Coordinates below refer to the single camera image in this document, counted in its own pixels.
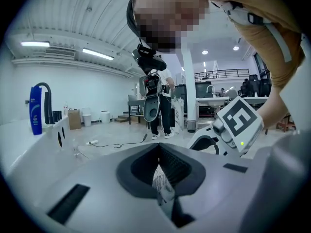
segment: railing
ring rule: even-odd
[[[236,78],[236,77],[248,78],[249,69],[218,70],[218,71],[209,71],[209,72],[199,72],[199,73],[194,74],[195,81]]]

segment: black pants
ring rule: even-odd
[[[170,134],[171,130],[171,124],[170,124],[170,111],[171,111],[171,98],[170,97],[165,97],[162,94],[159,95],[160,97],[160,111],[162,114],[162,124],[164,128],[164,133],[165,134]],[[159,132],[157,131],[157,127],[159,125],[159,119],[156,118],[150,123],[151,126],[151,132],[152,134],[158,134]]]

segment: small white bottle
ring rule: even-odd
[[[64,104],[64,116],[67,116],[68,114],[68,104],[67,104],[67,101],[65,102]]]

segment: shampoo bottle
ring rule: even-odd
[[[41,88],[39,86],[31,87],[29,99],[29,116],[33,134],[42,134],[41,121]]]
[[[68,104],[67,104],[67,101],[65,102],[65,105],[64,105],[64,116],[67,116],[68,114]]]

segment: cardboard box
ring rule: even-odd
[[[71,130],[81,128],[80,110],[68,110],[69,127]]]

